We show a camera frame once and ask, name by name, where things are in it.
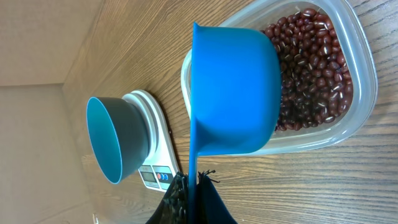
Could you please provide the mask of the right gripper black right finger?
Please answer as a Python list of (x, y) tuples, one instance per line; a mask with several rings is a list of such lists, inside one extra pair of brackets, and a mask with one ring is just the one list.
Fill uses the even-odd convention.
[(232, 217), (213, 183), (219, 183), (209, 177), (215, 170), (198, 173), (197, 185), (197, 223), (201, 224), (237, 224)]

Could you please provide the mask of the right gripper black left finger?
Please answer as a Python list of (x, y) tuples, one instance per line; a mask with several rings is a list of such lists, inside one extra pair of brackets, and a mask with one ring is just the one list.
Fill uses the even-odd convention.
[(159, 206), (146, 224), (186, 224), (187, 207), (188, 176), (177, 172)]

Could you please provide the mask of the blue plastic scoop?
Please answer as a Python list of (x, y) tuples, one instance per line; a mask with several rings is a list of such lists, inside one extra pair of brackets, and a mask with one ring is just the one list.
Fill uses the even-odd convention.
[(196, 223), (197, 159), (252, 153), (279, 117), (281, 76), (271, 40), (248, 28), (193, 25), (188, 222)]

